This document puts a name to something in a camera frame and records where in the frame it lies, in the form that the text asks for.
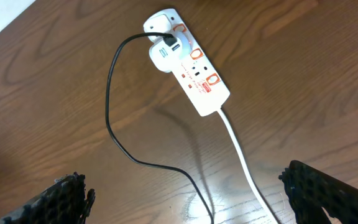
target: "black cable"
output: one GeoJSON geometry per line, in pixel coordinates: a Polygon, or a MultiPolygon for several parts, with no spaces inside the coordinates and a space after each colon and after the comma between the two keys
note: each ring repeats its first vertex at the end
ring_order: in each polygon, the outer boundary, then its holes
{"type": "Polygon", "coordinates": [[[193,187],[196,189],[198,196],[200,197],[201,201],[203,202],[206,211],[208,212],[208,215],[211,219],[211,224],[214,223],[214,218],[213,215],[211,213],[211,211],[209,210],[208,205],[205,202],[204,197],[202,196],[200,190],[198,189],[196,183],[194,182],[193,178],[191,178],[191,176],[184,170],[176,168],[176,167],[170,167],[170,166],[165,166],[165,165],[158,165],[158,164],[151,164],[148,162],[142,162],[139,161],[137,159],[135,159],[133,156],[131,156],[129,154],[129,152],[124,148],[124,146],[118,141],[117,137],[114,135],[111,126],[110,126],[110,121],[109,121],[109,97],[110,97],[110,84],[111,84],[111,77],[112,77],[112,71],[114,70],[114,66],[116,65],[117,62],[117,58],[119,53],[121,52],[122,48],[131,40],[137,39],[139,37],[148,37],[148,36],[162,36],[162,37],[169,37],[169,38],[173,38],[173,36],[171,34],[163,34],[163,33],[158,33],[158,32],[149,32],[149,33],[144,33],[144,34],[136,34],[133,35],[132,37],[128,37],[126,40],[124,40],[120,46],[117,49],[116,54],[114,55],[114,58],[111,62],[111,66],[110,66],[110,71],[109,71],[109,75],[107,77],[107,87],[106,87],[106,108],[105,108],[105,118],[106,118],[106,126],[107,126],[107,130],[109,131],[109,134],[111,136],[111,139],[116,143],[116,145],[118,146],[119,149],[121,149],[121,151],[133,162],[135,162],[136,164],[139,165],[143,165],[143,166],[147,166],[147,167],[153,167],[153,168],[160,168],[160,169],[167,169],[167,170],[173,170],[173,171],[177,171],[183,175],[185,175],[190,182],[193,184],[193,187]]]}

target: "wooden floor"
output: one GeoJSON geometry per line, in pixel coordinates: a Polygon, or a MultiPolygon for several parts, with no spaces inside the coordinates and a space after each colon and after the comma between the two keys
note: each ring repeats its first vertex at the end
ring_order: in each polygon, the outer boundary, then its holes
{"type": "MultiPolygon", "coordinates": [[[[88,223],[209,222],[184,176],[132,163],[104,124],[117,46],[168,7],[227,83],[224,109],[282,223],[295,223],[277,179],[293,159],[358,188],[358,1],[38,0],[0,33],[0,217],[77,171],[96,189],[88,223]]],[[[187,170],[216,223],[268,222],[219,116],[198,115],[150,45],[132,42],[118,61],[118,138],[187,170]]]]}

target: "black textured object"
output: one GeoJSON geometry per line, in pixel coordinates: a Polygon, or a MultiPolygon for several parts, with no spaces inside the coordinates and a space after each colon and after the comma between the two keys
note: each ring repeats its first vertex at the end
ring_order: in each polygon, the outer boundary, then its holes
{"type": "Polygon", "coordinates": [[[291,161],[278,178],[297,223],[331,223],[322,207],[343,224],[358,223],[358,189],[300,161],[291,161]]]}
{"type": "Polygon", "coordinates": [[[85,176],[67,175],[55,184],[9,213],[0,224],[83,224],[90,215],[95,192],[90,189],[85,200],[85,176]]]}

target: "brown wood grain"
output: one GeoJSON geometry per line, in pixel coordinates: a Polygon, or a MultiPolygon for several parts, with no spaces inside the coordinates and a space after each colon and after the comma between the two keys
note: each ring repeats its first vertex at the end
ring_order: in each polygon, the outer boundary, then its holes
{"type": "MultiPolygon", "coordinates": [[[[96,189],[89,223],[208,223],[181,174],[141,167],[104,125],[117,46],[174,7],[228,85],[224,105],[250,171],[282,223],[277,179],[297,159],[358,188],[358,1],[38,0],[0,33],[0,217],[77,171],[96,189]]],[[[143,161],[181,167],[216,223],[265,223],[217,114],[200,117],[172,75],[125,47],[111,122],[143,161]]]]}

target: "extension cord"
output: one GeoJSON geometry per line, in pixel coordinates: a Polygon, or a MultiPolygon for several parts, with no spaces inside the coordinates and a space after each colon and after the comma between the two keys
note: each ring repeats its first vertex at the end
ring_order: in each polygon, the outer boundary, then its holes
{"type": "Polygon", "coordinates": [[[215,111],[219,113],[239,155],[241,166],[253,193],[269,219],[273,223],[278,223],[273,211],[255,185],[236,135],[221,109],[230,92],[181,17],[174,9],[164,9],[148,18],[143,28],[145,33],[159,32],[174,36],[174,38],[149,36],[154,43],[149,50],[150,58],[159,70],[174,74],[201,116],[215,111]]]}

